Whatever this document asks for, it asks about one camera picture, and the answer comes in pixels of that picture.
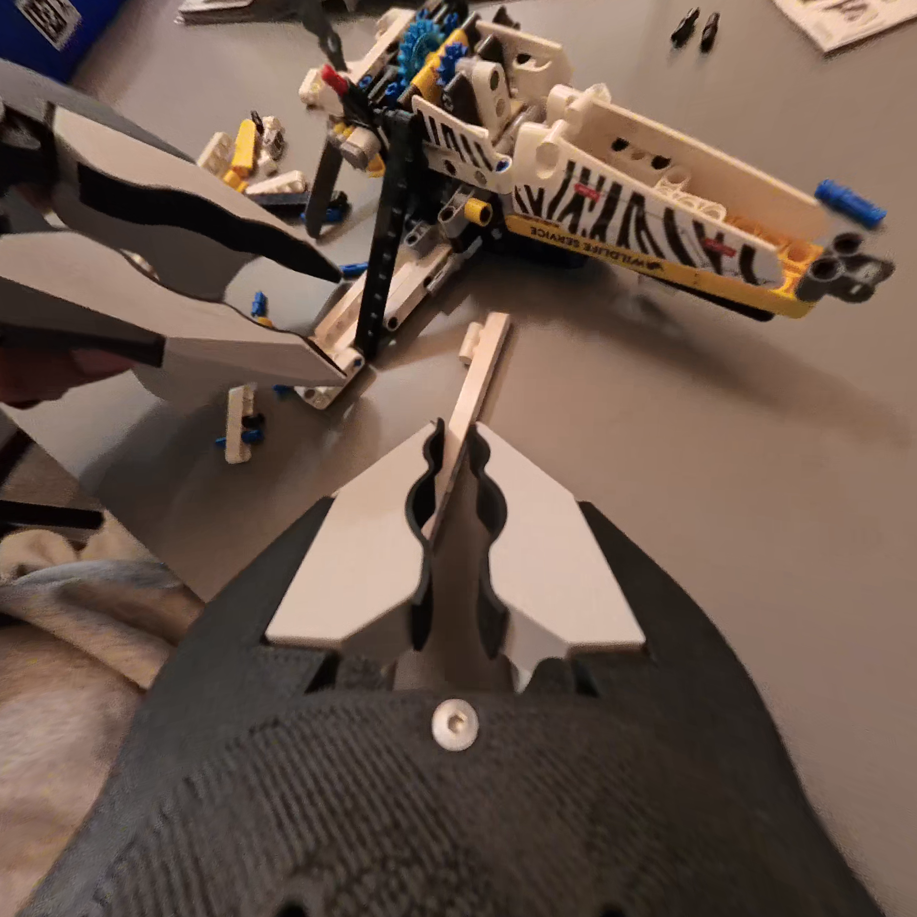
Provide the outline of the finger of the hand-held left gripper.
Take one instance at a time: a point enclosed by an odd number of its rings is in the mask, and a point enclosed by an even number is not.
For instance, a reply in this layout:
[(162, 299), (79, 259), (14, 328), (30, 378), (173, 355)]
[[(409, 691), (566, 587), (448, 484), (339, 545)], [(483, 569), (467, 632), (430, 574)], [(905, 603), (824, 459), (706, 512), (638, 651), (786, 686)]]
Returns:
[(194, 162), (62, 106), (54, 108), (51, 127), (58, 217), (144, 258), (166, 288), (220, 302), (258, 258), (317, 281), (341, 280), (315, 245)]
[(82, 235), (3, 235), (1, 274), (5, 350), (103, 351), (130, 361), (149, 389), (342, 387), (348, 379), (305, 338), (174, 292)]

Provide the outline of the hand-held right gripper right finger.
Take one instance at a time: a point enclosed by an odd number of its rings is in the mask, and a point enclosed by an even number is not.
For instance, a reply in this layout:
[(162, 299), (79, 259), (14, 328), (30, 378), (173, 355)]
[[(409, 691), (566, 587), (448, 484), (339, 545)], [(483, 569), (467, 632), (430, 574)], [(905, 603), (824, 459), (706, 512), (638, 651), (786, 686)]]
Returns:
[(483, 423), (469, 431), (477, 517), (486, 533), (478, 628), (522, 693), (545, 660), (637, 652), (646, 645), (573, 493)]

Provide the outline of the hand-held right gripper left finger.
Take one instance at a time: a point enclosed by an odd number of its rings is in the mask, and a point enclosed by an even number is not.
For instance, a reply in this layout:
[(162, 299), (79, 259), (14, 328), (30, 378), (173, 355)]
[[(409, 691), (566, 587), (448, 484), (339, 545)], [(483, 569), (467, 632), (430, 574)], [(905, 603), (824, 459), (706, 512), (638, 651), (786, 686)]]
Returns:
[(445, 424), (432, 421), (338, 490), (265, 637), (351, 656), (421, 650), (432, 625), (432, 549)]

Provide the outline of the pile of lego pieces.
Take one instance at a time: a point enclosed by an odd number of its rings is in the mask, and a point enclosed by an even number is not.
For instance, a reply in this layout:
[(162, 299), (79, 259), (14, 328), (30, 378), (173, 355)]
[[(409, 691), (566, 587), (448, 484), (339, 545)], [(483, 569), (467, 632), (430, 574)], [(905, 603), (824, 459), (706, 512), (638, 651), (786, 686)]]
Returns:
[(282, 171), (287, 150), (281, 120), (252, 111), (235, 133), (213, 133), (196, 165), (281, 220), (304, 222), (319, 177), (308, 179), (298, 169)]

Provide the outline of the long white lego beam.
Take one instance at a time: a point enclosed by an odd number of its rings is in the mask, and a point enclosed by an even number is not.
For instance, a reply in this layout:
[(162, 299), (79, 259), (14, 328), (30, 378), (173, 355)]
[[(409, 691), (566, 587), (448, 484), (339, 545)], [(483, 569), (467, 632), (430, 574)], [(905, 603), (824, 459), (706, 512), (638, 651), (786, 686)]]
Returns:
[(436, 507), (423, 530), (430, 544), (436, 542), (459, 474), (466, 437), (479, 417), (510, 326), (510, 315), (490, 312), (482, 322), (469, 324), (459, 348), (458, 359), (466, 368), (466, 376), (445, 427), (442, 466), (435, 486)]

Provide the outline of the white lego skid assembly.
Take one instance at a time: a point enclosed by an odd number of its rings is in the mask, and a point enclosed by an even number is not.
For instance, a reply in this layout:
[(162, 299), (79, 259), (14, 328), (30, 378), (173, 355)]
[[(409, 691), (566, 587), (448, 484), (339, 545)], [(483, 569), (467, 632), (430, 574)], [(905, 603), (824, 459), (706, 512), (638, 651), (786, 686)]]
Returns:
[[(396, 264), (384, 310), (383, 343), (398, 332), (431, 292), (443, 285), (458, 268), (459, 259), (449, 243), (441, 242), (423, 257), (402, 246)], [(354, 347), (364, 285), (363, 278), (347, 284), (311, 335), (311, 341), (336, 362), (346, 377), (338, 386), (295, 387), (299, 398), (316, 410), (330, 406), (368, 366), (366, 358)]]

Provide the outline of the zebra striped lego helicopter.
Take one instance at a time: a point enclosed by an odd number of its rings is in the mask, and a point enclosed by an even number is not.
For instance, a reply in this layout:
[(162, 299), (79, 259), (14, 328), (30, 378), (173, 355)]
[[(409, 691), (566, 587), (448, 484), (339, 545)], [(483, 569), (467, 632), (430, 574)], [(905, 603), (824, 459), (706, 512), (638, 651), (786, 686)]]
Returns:
[(722, 151), (571, 84), (563, 46), (500, 7), (393, 7), (373, 48), (343, 60), (321, 4), (309, 29), (327, 63), (301, 84), (327, 117), (304, 220), (317, 238), (343, 162), (384, 178), (354, 342), (373, 356), (399, 251), (441, 242), (458, 266), (479, 248), (563, 251), (759, 322), (832, 298), (862, 304), (896, 265), (865, 235), (829, 237), (830, 209)]

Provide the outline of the blue lego pin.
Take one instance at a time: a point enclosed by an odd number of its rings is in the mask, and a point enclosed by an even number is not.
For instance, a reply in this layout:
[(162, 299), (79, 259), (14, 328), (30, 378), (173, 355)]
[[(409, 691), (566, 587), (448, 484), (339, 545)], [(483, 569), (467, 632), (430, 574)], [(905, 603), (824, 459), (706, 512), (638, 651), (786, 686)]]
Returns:
[(869, 230), (879, 227), (888, 212), (887, 209), (866, 199), (852, 188), (831, 179), (820, 181), (814, 196), (816, 200), (832, 211), (842, 214)]

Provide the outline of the person's left hand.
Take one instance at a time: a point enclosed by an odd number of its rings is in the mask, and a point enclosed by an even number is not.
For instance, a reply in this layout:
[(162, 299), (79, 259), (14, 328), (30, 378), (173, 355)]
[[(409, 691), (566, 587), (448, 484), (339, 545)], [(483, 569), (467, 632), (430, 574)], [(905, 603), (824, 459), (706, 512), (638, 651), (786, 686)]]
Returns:
[(101, 350), (2, 349), (1, 404), (29, 409), (134, 367), (133, 361)]

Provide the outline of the blue plastic bin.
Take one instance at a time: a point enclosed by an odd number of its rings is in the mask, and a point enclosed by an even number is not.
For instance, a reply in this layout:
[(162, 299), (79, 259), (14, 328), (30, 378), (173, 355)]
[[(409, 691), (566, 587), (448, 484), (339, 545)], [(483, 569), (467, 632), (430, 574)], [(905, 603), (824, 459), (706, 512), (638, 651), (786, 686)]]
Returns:
[(123, 1), (2, 1), (1, 58), (66, 84)]

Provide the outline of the white beam with blue pins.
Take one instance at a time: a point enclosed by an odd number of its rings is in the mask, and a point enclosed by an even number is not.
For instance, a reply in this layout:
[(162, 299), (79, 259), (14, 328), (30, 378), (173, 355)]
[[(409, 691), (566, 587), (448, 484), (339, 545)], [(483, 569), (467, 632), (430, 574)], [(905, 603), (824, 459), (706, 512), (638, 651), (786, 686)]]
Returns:
[(257, 409), (258, 384), (230, 388), (226, 393), (224, 435), (215, 443), (223, 450), (228, 465), (247, 463), (253, 447), (265, 439), (264, 415)]

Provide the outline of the open instruction booklet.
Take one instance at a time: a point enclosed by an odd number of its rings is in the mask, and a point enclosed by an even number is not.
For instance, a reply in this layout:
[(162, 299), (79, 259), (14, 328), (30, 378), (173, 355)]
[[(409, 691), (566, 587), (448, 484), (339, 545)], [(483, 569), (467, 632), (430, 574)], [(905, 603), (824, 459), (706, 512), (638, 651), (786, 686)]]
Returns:
[(251, 19), (257, 1), (183, 1), (175, 22), (184, 26), (232, 24)]

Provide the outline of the zebra sticker sheet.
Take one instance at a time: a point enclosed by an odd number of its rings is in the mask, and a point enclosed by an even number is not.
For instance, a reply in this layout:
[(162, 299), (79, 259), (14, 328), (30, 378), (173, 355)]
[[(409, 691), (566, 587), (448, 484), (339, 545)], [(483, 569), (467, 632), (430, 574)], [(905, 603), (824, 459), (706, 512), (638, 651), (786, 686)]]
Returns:
[(916, 19), (916, 1), (774, 1), (823, 54), (840, 51)]

